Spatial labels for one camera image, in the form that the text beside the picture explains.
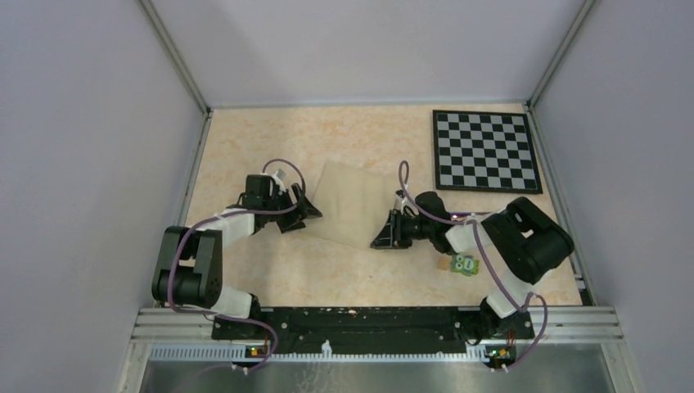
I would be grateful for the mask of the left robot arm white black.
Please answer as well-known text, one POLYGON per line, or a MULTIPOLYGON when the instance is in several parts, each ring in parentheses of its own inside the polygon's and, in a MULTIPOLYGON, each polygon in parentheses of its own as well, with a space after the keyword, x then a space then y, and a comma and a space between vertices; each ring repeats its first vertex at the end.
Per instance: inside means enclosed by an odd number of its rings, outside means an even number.
POLYGON ((256 298, 223 282, 223 251, 269 223, 281 233, 304 228, 305 220, 322 217, 306 197, 304 183, 289 187, 282 174, 251 174, 237 203, 191 227, 165 229, 151 282, 154 300, 176 310, 201 309, 231 317, 232 329, 243 338, 259 334, 262 316, 256 298))

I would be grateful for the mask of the iridescent purple utensil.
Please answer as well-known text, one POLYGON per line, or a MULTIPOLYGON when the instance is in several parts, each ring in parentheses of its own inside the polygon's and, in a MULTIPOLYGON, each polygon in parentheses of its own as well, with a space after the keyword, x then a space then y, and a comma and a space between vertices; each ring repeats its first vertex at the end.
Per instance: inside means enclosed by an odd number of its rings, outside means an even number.
POLYGON ((470 217, 477 217, 477 216, 485 216, 488 215, 489 211, 483 211, 483 212, 451 212, 450 217, 452 219, 465 219, 465 218, 470 218, 470 217))

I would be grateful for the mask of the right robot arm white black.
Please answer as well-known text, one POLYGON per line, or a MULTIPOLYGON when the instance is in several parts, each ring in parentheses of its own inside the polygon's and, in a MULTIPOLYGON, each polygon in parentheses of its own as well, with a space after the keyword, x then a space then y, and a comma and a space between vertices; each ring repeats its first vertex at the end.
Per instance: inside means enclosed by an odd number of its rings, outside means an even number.
POLYGON ((512 328, 512 316, 538 296, 536 284, 575 250, 568 232, 524 196, 481 215, 448 211, 436 192, 411 197, 398 190, 394 199, 370 247, 405 250, 427 240, 456 273, 485 266, 494 288, 480 302, 480 327, 490 337, 512 328))

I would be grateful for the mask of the small cork piece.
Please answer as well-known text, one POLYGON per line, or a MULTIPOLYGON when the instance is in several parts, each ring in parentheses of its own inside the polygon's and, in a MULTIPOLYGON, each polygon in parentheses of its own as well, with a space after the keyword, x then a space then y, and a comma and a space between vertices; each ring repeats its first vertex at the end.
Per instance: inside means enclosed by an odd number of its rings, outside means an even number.
POLYGON ((449 266, 450 266, 450 260, 447 258, 439 259, 437 262, 437 269, 443 270, 443 271, 449 271, 449 266))

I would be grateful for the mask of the beige cloth napkin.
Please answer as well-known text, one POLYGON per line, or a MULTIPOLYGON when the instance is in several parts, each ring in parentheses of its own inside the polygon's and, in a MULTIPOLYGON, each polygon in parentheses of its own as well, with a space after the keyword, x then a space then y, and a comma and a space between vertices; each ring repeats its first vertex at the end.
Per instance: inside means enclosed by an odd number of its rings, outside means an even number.
POLYGON ((311 202, 322 217, 308 222, 306 233, 368 250, 394 207, 397 175, 380 174, 337 162, 323 168, 311 202))

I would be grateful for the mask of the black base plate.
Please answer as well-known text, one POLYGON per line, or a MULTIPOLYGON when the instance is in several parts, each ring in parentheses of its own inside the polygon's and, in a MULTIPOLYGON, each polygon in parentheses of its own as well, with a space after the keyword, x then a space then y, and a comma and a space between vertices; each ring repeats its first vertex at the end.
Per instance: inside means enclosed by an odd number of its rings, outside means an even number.
POLYGON ((249 341, 261 354, 278 338, 274 353, 336 355, 461 354, 474 344, 532 340, 527 313, 500 319, 478 307, 275 307, 257 309, 253 323, 216 317, 212 339, 249 341))

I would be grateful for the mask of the aluminium frame rail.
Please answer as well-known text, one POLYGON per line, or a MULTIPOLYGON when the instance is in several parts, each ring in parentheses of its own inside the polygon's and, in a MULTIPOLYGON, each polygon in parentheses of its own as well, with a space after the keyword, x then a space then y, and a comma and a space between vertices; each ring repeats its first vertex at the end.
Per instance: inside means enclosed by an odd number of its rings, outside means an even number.
POLYGON ((280 362, 484 362, 525 346, 621 342, 615 311, 532 307, 497 332, 476 325, 474 307, 264 308, 261 325, 165 308, 142 309, 131 341, 153 360, 280 362))

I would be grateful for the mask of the black white checkerboard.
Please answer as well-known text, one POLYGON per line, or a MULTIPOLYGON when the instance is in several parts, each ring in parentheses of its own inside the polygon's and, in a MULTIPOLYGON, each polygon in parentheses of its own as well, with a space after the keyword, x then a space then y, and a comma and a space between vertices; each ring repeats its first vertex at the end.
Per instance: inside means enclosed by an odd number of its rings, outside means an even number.
POLYGON ((527 115, 433 110, 432 133, 437 189, 543 193, 527 115))

